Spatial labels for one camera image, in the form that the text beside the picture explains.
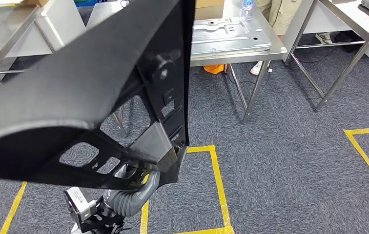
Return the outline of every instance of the table leg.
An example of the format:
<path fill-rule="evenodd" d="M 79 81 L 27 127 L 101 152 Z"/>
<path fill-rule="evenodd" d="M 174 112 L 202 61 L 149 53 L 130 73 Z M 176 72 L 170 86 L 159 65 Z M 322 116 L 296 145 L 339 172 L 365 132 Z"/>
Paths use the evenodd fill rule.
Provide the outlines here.
<path fill-rule="evenodd" d="M 369 43 L 366 42 L 363 44 L 363 46 L 360 47 L 358 52 L 354 55 L 353 59 L 351 60 L 350 64 L 344 69 L 344 71 L 341 73 L 341 75 L 338 77 L 338 79 L 335 81 L 335 83 L 331 86 L 327 94 L 323 97 L 323 99 L 320 101 L 320 103 L 315 108 L 315 111 L 320 111 L 323 106 L 326 105 L 328 99 L 332 96 L 332 94 L 338 89 L 338 87 L 343 83 L 346 76 L 350 73 L 350 71 L 354 68 L 354 66 L 357 64 L 357 62 L 361 59 L 361 57 L 364 55 L 367 47 L 369 46 Z"/>
<path fill-rule="evenodd" d="M 45 43 L 48 45 L 51 52 L 54 54 L 56 52 L 54 46 L 52 45 L 51 41 L 49 40 L 48 36 L 45 34 L 45 32 L 42 30 L 40 24 L 35 20 L 34 21 L 35 26 L 38 28 L 38 30 L 41 33 L 42 38 L 44 39 Z"/>
<path fill-rule="evenodd" d="M 261 70 L 259 71 L 258 78 L 256 79 L 255 86 L 253 87 L 252 94 L 250 95 L 249 103 L 247 105 L 245 115 L 244 115 L 244 119 L 242 120 L 242 123 L 247 122 L 247 118 L 248 118 L 248 116 L 250 115 L 250 112 L 253 109 L 253 103 L 255 102 L 256 95 L 259 92 L 259 88 L 261 87 L 261 83 L 262 83 L 262 80 L 264 79 L 265 73 L 268 70 L 269 63 L 270 63 L 270 61 L 264 61 L 262 63 Z"/>
<path fill-rule="evenodd" d="M 113 117 L 114 121 L 118 124 L 118 128 L 121 129 L 124 134 L 127 134 L 123 127 L 123 106 L 119 108 L 120 110 L 120 117 L 117 116 L 117 111 L 115 111 L 111 116 Z"/>
<path fill-rule="evenodd" d="M 246 111 L 247 105 L 244 97 L 244 93 L 242 92 L 241 85 L 239 84 L 238 79 L 236 78 L 235 71 L 233 70 L 232 64 L 229 64 L 230 70 L 232 72 L 233 80 L 235 81 L 236 89 L 238 90 L 239 97 L 241 98 L 242 104 L 244 105 L 244 109 Z"/>
<path fill-rule="evenodd" d="M 302 37 L 302 34 L 304 33 L 304 30 L 308 24 L 309 19 L 311 18 L 312 13 L 314 12 L 315 6 L 317 5 L 318 0 L 313 0 L 311 7 L 309 8 L 309 11 L 307 15 L 305 16 L 304 22 L 301 25 L 300 31 L 298 32 L 297 37 L 295 38 L 294 44 L 292 45 L 291 50 L 288 53 L 288 57 L 285 60 L 285 64 L 288 65 L 291 61 L 291 54 L 294 53 L 294 50 L 297 48 L 298 43 L 300 42 L 300 39 Z"/>

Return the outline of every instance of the orange object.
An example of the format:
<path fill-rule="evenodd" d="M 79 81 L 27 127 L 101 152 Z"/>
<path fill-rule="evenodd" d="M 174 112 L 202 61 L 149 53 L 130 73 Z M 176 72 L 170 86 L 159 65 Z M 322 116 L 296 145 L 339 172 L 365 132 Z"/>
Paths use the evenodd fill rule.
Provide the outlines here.
<path fill-rule="evenodd" d="M 225 69 L 225 66 L 223 64 L 216 64 L 216 65 L 203 66 L 203 69 L 209 73 L 216 75 L 219 72 L 222 72 Z"/>

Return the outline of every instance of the white sneaker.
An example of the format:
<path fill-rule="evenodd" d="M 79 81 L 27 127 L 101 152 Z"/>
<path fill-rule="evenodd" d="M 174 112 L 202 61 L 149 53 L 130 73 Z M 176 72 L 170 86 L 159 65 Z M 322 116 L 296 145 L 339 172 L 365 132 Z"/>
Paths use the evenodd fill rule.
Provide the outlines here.
<path fill-rule="evenodd" d="M 332 44 L 331 33 L 316 33 L 315 37 L 321 42 L 321 44 Z"/>
<path fill-rule="evenodd" d="M 259 75 L 259 71 L 261 70 L 262 67 L 262 61 L 259 61 L 255 66 L 252 67 L 252 69 L 250 70 L 250 73 L 254 76 Z"/>

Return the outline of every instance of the robotic arm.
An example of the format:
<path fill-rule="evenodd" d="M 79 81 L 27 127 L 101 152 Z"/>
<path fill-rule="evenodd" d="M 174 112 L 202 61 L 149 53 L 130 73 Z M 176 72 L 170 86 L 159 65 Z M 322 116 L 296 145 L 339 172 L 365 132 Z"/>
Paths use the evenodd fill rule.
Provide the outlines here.
<path fill-rule="evenodd" d="M 0 178 L 72 187 L 73 233 L 114 234 L 154 191 L 176 183 L 189 146 L 187 94 L 194 0 L 140 0 L 0 87 Z M 140 96 L 150 126 L 124 147 L 102 122 Z M 174 103 L 167 115 L 162 108 Z M 85 142 L 99 153 L 60 162 Z M 98 170 L 119 160 L 106 174 Z M 82 187 L 102 188 L 98 200 Z"/>

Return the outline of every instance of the water bottle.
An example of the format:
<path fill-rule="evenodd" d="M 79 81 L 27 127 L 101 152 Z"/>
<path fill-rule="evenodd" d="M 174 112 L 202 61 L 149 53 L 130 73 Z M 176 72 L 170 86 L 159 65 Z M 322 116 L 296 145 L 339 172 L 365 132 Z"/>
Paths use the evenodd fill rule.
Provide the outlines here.
<path fill-rule="evenodd" d="M 252 9 L 253 0 L 242 0 L 242 9 L 250 11 Z"/>

